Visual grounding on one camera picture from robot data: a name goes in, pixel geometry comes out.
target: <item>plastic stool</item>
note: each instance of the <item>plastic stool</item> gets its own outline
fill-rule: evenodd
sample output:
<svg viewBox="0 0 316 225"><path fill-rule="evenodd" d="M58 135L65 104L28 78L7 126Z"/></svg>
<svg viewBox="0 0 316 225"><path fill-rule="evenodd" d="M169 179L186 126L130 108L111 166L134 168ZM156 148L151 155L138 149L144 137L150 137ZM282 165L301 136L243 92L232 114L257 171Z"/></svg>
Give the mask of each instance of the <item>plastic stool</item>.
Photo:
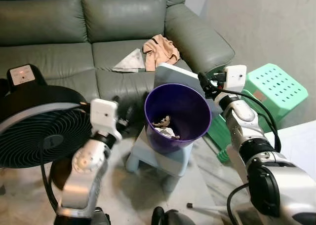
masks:
<svg viewBox="0 0 316 225"><path fill-rule="evenodd" d="M190 144L176 152L160 154L150 146L145 128L143 128L127 159L126 169L129 172L136 172L139 161L160 169L168 174L162 181L163 190L172 192L187 169L192 145Z"/></svg>

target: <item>stool leg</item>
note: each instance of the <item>stool leg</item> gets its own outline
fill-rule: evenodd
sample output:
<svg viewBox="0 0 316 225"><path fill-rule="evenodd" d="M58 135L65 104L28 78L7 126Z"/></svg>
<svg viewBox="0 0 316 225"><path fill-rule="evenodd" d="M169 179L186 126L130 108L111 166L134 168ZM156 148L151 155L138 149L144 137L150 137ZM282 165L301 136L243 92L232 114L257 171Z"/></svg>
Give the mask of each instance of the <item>stool leg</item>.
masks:
<svg viewBox="0 0 316 225"><path fill-rule="evenodd" d="M162 181L162 188L166 192L173 192L174 188L176 187L180 177L174 177L171 175L168 175L166 178Z"/></svg>
<svg viewBox="0 0 316 225"><path fill-rule="evenodd" d="M131 154L125 164L128 172L136 172L138 169L139 159Z"/></svg>

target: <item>electric fan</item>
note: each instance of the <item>electric fan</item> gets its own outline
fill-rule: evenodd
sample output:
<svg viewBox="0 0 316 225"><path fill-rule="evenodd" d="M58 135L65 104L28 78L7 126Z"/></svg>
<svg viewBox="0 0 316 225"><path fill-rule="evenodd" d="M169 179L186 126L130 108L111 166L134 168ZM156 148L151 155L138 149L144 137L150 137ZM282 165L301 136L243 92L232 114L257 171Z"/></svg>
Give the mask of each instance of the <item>electric fan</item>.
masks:
<svg viewBox="0 0 316 225"><path fill-rule="evenodd" d="M74 90L47 85L34 65L8 70L0 98L0 167L25 168L74 153L91 135L89 104Z"/></svg>

